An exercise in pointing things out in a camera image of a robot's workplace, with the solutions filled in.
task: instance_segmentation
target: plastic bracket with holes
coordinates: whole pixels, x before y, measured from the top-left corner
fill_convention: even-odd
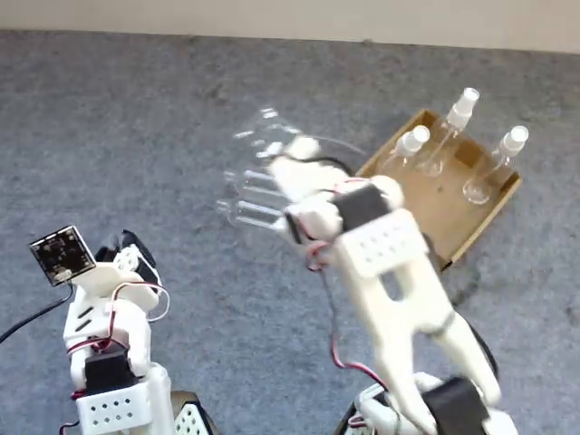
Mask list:
[[[149,382],[82,397],[76,401],[83,435],[137,428],[153,420]]]

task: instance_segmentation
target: circuit board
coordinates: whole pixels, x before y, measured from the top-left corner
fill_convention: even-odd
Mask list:
[[[29,247],[52,286],[96,267],[91,250],[75,226],[59,229]]]

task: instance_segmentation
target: test tube with white cap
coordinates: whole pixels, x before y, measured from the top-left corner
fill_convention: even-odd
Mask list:
[[[227,170],[224,172],[224,179],[242,199],[273,208],[283,208],[289,203],[288,197],[280,191],[274,177],[263,170]]]
[[[465,88],[447,117],[431,127],[430,140],[417,156],[418,170],[429,177],[437,177],[443,171],[445,163],[457,150],[458,136],[467,127],[478,100],[476,89]]]
[[[216,211],[219,215],[225,216],[234,227],[251,226],[271,229],[282,216],[280,210],[243,199],[221,199],[216,203]]]
[[[397,178],[396,176],[403,170],[411,167],[413,158],[429,137],[429,129],[424,125],[418,125],[413,130],[407,131],[397,140],[395,147],[382,161],[379,172]]]
[[[463,185],[463,195],[472,204],[485,204],[511,176],[510,168],[516,155],[526,145],[529,132],[523,125],[511,129],[488,156],[481,156],[473,175]]]

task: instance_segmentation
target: wooden tray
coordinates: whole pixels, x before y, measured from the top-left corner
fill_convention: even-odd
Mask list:
[[[379,163],[402,134],[421,124],[430,128],[439,117],[433,111],[419,111],[361,167],[357,176],[379,175]],[[463,196],[462,187],[481,155],[491,159],[485,147],[464,136],[454,159],[437,178],[414,170],[403,179],[394,177],[402,185],[406,208],[417,219],[421,231],[431,238],[441,270],[461,258],[522,182],[517,172],[511,171],[507,181],[499,187],[499,195],[482,206],[469,203]]]

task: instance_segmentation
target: white wall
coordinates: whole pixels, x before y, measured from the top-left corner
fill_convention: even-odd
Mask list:
[[[0,0],[0,28],[580,53],[580,0]]]

